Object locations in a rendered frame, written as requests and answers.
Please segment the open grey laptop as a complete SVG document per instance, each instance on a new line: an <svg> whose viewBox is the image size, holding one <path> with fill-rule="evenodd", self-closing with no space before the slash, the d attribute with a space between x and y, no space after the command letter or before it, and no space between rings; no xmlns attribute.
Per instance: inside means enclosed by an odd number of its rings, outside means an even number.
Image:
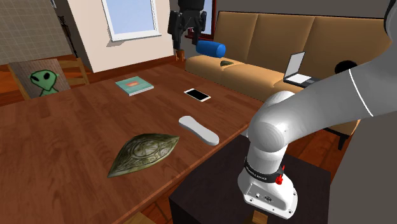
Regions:
<svg viewBox="0 0 397 224"><path fill-rule="evenodd" d="M309 85L319 81L319 78L299 73L304 56L305 52L291 54L286 72L283 77L283 82L297 87L306 88Z"/></svg>

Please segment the grey oblong remote control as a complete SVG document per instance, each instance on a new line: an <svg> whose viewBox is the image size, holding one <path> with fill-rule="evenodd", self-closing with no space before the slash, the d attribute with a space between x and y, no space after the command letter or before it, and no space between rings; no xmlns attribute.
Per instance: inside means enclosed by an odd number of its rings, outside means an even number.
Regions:
<svg viewBox="0 0 397 224"><path fill-rule="evenodd" d="M191 116L182 116L178 120L180 126L189 130L196 136L198 136L203 142L208 145L216 146L219 144L219 137L213 131L201 125Z"/></svg>

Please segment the red framed window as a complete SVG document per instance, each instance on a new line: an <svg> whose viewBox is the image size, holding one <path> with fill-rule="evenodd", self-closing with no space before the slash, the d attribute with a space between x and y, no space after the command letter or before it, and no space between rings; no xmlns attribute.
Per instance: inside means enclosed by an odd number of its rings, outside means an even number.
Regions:
<svg viewBox="0 0 397 224"><path fill-rule="evenodd" d="M204 0L204 11L207 13L205 30L201 32L199 39L212 41L216 27L216 0Z"/></svg>

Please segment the white smartphone with black screen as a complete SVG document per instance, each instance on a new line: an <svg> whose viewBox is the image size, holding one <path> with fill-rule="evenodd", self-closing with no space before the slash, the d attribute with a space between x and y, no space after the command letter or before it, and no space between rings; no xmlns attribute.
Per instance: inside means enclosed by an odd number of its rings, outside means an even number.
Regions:
<svg viewBox="0 0 397 224"><path fill-rule="evenodd" d="M204 102L208 99L210 99L211 97L203 92L200 92L194 88L191 88L189 90L185 90L185 94L189 95L190 97L200 101L200 102Z"/></svg>

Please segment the green bronze ornate shield dish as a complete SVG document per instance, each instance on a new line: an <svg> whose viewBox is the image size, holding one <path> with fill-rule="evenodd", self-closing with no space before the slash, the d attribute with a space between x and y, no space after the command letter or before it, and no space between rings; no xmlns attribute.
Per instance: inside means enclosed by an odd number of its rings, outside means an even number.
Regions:
<svg viewBox="0 0 397 224"><path fill-rule="evenodd" d="M137 172L167 157L177 145L179 136L141 134L128 140L118 152L108 178Z"/></svg>

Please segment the black coat stand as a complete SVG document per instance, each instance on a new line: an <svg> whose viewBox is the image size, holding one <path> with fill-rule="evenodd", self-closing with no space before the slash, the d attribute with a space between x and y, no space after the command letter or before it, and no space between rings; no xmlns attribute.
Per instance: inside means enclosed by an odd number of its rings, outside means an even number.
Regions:
<svg viewBox="0 0 397 224"><path fill-rule="evenodd" d="M63 32L64 32L64 34L65 34L65 36L67 38L67 41L69 43L69 46L71 47L71 51L73 52L74 56L76 58L78 58L77 51L76 51L76 49L75 49L75 47L73 45L73 41L71 39L71 33L70 33L70 30L69 30L69 26L66 24L64 16L58 16L58 18L59 18L62 30L63 30Z"/></svg>

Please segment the wooden chair with alien picture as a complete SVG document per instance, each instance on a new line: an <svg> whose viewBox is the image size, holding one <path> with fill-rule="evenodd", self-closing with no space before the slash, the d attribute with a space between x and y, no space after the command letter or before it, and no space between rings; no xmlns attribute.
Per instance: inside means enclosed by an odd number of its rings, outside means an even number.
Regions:
<svg viewBox="0 0 397 224"><path fill-rule="evenodd" d="M70 89L57 59L10 62L8 69L25 100Z"/></svg>

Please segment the tan sofa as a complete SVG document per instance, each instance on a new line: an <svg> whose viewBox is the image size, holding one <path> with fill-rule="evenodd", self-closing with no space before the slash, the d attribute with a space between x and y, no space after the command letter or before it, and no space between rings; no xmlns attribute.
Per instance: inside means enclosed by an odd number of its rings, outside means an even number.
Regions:
<svg viewBox="0 0 397 224"><path fill-rule="evenodd" d="M225 56L194 56L185 69L265 101L281 90L301 91L282 79L294 53L304 52L300 71L319 80L337 73L345 61L362 64L380 55L391 44L381 23L372 18L222 11L214 40L226 46Z"/></svg>

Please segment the teal book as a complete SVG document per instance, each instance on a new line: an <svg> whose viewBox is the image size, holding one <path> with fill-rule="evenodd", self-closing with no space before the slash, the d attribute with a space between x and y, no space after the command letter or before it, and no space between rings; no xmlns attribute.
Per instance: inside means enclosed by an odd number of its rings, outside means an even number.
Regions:
<svg viewBox="0 0 397 224"><path fill-rule="evenodd" d="M152 84L148 83L138 76L117 81L115 84L129 96L140 94L154 88Z"/></svg>

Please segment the blue cylinder cushion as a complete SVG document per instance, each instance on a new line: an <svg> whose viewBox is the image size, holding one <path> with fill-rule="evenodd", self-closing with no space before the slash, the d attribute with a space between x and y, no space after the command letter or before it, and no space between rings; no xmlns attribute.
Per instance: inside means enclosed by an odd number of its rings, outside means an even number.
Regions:
<svg viewBox="0 0 397 224"><path fill-rule="evenodd" d="M196 44L196 51L202 55L222 58L226 52L226 46L213 41L199 40Z"/></svg>

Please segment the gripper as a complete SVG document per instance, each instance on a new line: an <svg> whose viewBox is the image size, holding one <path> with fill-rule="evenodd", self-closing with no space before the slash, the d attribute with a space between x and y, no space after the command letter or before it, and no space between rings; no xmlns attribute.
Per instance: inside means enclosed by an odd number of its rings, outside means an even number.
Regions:
<svg viewBox="0 0 397 224"><path fill-rule="evenodd" d="M183 29L193 28L192 44L197 45L201 32L205 30L207 12L204 0L178 0L179 12L170 11L167 32L172 36L173 49L180 50Z"/></svg>

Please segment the plain wooden chair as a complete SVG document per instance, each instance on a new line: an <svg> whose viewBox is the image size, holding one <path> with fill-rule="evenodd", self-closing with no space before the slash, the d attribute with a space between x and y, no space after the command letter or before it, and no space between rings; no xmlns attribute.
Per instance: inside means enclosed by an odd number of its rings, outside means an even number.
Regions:
<svg viewBox="0 0 397 224"><path fill-rule="evenodd" d="M87 72L85 71L85 67L83 65L83 62L80 58L77 58L76 60L60 60L59 64L62 69L66 68L72 68L72 67L78 67L81 72L81 78L67 78L68 83L73 86L73 85L89 85L89 79L87 76Z"/></svg>

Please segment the brown wooden table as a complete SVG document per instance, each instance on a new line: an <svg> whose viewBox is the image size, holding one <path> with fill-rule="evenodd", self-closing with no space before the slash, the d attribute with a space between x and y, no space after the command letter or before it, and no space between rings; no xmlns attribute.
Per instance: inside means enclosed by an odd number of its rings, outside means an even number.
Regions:
<svg viewBox="0 0 397 224"><path fill-rule="evenodd" d="M182 128L190 115L229 143L261 102L172 66L139 71L134 96L104 80L0 108L0 224L121 224L218 151ZM185 90L211 98L200 102ZM144 133L179 136L171 154L108 178L122 146Z"/></svg>

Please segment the white framed window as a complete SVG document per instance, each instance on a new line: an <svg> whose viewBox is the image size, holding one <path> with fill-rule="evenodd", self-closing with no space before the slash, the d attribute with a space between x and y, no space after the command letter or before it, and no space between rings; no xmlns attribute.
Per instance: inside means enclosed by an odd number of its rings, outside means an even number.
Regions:
<svg viewBox="0 0 397 224"><path fill-rule="evenodd" d="M102 0L111 41L161 36L155 0Z"/></svg>

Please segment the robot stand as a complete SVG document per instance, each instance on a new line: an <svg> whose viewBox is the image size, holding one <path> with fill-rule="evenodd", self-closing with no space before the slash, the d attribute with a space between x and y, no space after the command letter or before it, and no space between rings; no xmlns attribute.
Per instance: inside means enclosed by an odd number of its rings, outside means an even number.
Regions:
<svg viewBox="0 0 397 224"><path fill-rule="evenodd" d="M256 209L237 182L248 149L249 139L238 136L192 171L169 197L173 224L243 224ZM268 213L267 224L328 224L330 172L290 155L282 163L297 209L288 220Z"/></svg>

